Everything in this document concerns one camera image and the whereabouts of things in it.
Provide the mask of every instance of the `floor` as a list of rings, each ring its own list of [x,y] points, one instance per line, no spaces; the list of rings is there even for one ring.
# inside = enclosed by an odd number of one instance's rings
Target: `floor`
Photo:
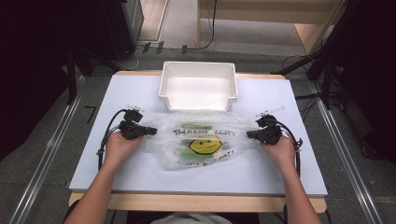
[[[276,52],[229,52],[215,48],[189,50],[182,54],[180,49],[166,48],[157,54],[156,48],[151,48],[146,53],[139,50],[121,63],[127,67],[135,66],[134,70],[162,70],[165,61],[228,62],[235,63],[239,73],[265,74],[299,60],[299,57]],[[39,122],[29,139],[0,161],[0,223],[62,222],[71,193],[68,183],[114,74],[99,63],[93,64],[95,72],[92,77],[78,77],[79,96],[74,104],[67,106],[66,91]],[[312,93],[316,85],[320,85],[320,80],[311,82],[305,78],[308,67],[309,64],[287,75],[295,95]],[[332,87],[335,91],[342,88],[334,83]],[[312,101],[297,103],[305,109]],[[329,129],[332,122],[336,124],[343,141],[340,142],[339,138],[338,142],[334,141],[340,136]],[[64,124],[63,130],[58,128],[60,123]],[[325,200],[332,223],[396,223],[395,165],[387,160],[364,157],[360,139],[337,102],[332,102],[330,112],[323,110],[321,103],[313,105],[304,119],[304,125],[329,191]],[[43,157],[48,161],[44,165],[40,162]],[[38,166],[44,167],[45,172],[35,173]],[[27,204],[24,209],[18,207],[21,201]],[[260,217],[261,223],[281,223],[275,214],[263,213]],[[115,223],[122,223],[125,218],[125,212],[117,212]],[[326,214],[320,214],[320,218],[323,223],[329,223]]]

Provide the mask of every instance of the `yellow smiley face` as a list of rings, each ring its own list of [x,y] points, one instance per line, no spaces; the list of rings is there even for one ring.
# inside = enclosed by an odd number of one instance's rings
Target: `yellow smiley face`
[[[200,155],[210,155],[221,147],[222,143],[215,135],[206,135],[202,139],[195,139],[190,142],[189,148]]]

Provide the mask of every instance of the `plastic bag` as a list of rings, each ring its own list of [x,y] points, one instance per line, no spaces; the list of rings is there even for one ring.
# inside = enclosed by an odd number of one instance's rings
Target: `plastic bag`
[[[156,120],[148,147],[168,169],[207,166],[243,152],[249,120],[220,111],[180,111]]]

